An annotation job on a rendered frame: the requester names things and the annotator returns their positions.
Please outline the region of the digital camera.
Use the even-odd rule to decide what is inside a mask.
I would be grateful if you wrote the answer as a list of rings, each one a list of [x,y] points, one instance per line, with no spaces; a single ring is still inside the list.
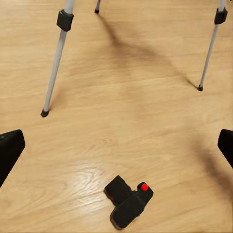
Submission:
[[[153,196],[153,190],[145,182],[137,188],[137,191],[132,191],[119,175],[105,187],[108,195],[117,203],[110,218],[118,228],[127,227],[140,216]]]

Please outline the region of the camera tripod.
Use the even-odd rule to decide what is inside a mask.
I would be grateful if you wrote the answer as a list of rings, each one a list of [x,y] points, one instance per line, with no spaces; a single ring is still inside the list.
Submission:
[[[95,9],[95,13],[99,13],[100,2],[101,2],[101,0],[98,0],[97,7]],[[216,37],[218,25],[226,21],[228,11],[225,8],[225,3],[226,3],[226,0],[220,0],[219,7],[216,10],[216,16],[215,16],[215,20],[214,20],[215,25],[214,25],[213,33],[211,36],[211,42],[210,42],[210,46],[208,49],[208,53],[207,53],[207,57],[206,57],[205,65],[204,65],[204,70],[202,73],[202,79],[201,79],[201,82],[199,85],[199,91],[203,91],[202,84],[204,81],[204,77],[206,75],[206,71],[207,71],[209,60],[210,60],[210,56],[211,56],[214,40]],[[53,88],[54,88],[54,84],[55,84],[55,80],[56,80],[56,76],[57,76],[57,72],[58,72],[58,68],[59,68],[59,64],[60,64],[60,60],[61,60],[61,56],[62,56],[62,51],[64,48],[64,43],[66,40],[67,32],[69,30],[71,30],[71,24],[72,24],[72,20],[74,18],[74,14],[72,13],[73,8],[74,8],[74,4],[75,4],[75,0],[67,0],[65,9],[59,11],[57,25],[61,28],[61,33],[60,33],[60,38],[59,38],[59,42],[58,42],[58,46],[57,46],[55,59],[54,59],[54,64],[53,64],[53,68],[52,68],[52,73],[51,73],[51,77],[50,77],[50,83],[48,86],[48,91],[47,91],[44,109],[41,112],[41,115],[43,117],[46,117],[49,114],[48,108],[49,108],[50,99],[52,96],[52,92],[53,92]]]

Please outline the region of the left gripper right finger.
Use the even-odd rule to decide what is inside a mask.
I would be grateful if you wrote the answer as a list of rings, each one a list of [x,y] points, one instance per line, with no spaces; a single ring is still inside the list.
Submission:
[[[217,145],[233,168],[233,131],[222,129]]]

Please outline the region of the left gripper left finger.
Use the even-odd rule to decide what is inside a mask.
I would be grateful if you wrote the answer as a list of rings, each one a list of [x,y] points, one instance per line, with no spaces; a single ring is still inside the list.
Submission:
[[[21,129],[0,134],[0,187],[25,149]]]

